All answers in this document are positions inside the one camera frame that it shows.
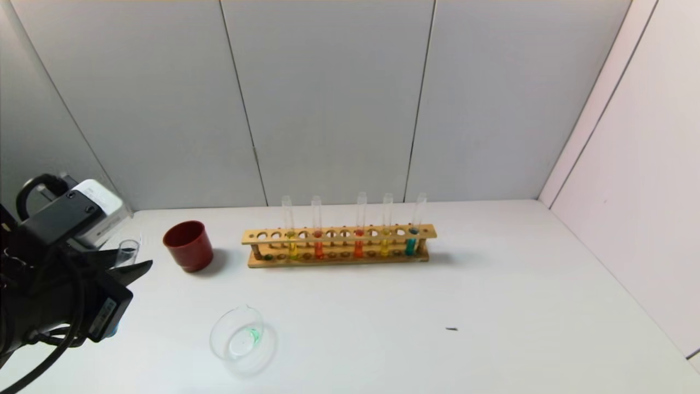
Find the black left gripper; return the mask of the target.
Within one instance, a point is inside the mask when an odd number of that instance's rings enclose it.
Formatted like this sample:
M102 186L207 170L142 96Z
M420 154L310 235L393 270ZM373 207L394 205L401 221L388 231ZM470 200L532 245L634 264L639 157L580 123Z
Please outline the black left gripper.
M153 260L135 263L137 248L94 250L95 264L13 265L13 347L39 341L57 346L59 325L77 326L71 347L113 335L133 299L128 285L149 272Z

